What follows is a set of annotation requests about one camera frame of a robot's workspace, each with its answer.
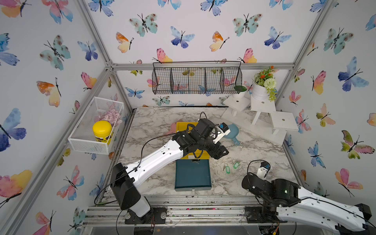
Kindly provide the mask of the yellow plastic drawer box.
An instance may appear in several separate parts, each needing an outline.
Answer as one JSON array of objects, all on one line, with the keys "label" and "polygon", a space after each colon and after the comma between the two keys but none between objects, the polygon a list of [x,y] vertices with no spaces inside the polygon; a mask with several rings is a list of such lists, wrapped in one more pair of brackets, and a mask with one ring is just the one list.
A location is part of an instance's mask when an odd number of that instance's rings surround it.
[{"label": "yellow plastic drawer box", "polygon": [[[189,124],[196,126],[198,122],[177,122],[176,132],[184,131],[187,128],[189,128],[189,130],[192,130],[192,127],[188,127]],[[182,157],[182,159],[184,160],[192,160],[192,159],[208,160],[209,158],[210,156],[207,153],[207,151],[204,151],[200,158],[195,158],[193,153],[189,153],[188,155]]]}]

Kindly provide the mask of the key with green tag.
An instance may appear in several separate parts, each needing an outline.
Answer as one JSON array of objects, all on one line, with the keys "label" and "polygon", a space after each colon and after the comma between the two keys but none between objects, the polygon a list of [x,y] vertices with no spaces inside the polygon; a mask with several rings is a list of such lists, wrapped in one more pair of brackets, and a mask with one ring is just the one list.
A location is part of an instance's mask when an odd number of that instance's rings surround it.
[{"label": "key with green tag", "polygon": [[237,169],[239,166],[240,166],[239,162],[235,162],[235,164],[233,165],[233,168]]},{"label": "key with green tag", "polygon": [[226,174],[230,174],[230,173],[231,173],[230,167],[229,167],[228,165],[225,165],[225,166],[223,167],[223,171],[225,171]]}]

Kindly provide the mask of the dark teal plastic drawer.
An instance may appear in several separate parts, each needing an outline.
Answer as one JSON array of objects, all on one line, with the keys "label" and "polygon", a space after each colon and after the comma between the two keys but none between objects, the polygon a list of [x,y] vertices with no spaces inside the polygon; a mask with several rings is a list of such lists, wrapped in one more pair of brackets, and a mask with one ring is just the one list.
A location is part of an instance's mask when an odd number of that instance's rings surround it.
[{"label": "dark teal plastic drawer", "polygon": [[177,192],[209,191],[212,188],[210,162],[200,160],[177,160],[175,171],[175,187]]}]

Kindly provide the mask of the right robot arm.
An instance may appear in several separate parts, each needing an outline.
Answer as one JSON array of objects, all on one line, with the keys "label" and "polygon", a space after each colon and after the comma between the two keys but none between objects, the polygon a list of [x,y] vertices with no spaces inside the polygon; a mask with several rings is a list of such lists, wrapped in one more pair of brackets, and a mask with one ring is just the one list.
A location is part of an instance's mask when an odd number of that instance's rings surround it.
[{"label": "right robot arm", "polygon": [[297,222],[321,228],[334,235],[374,235],[376,227],[369,222],[370,207],[342,204],[319,196],[285,179],[272,182],[248,173],[242,180],[243,189],[262,204],[245,207],[248,223]]}]

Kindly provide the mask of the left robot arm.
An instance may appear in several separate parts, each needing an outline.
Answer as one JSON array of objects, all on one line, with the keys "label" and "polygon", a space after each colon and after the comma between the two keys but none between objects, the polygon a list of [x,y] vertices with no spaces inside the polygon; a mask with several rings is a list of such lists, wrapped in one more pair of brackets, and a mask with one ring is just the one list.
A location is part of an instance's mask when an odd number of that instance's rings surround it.
[{"label": "left robot arm", "polygon": [[116,164],[109,186],[120,209],[129,210],[139,219],[152,218],[153,209],[138,188],[160,169],[190,153],[194,154],[196,150],[205,151],[216,160],[228,155],[220,140],[230,132],[226,123],[215,125],[202,118],[197,125],[189,124],[186,130],[174,133],[166,144],[148,156],[126,166]]}]

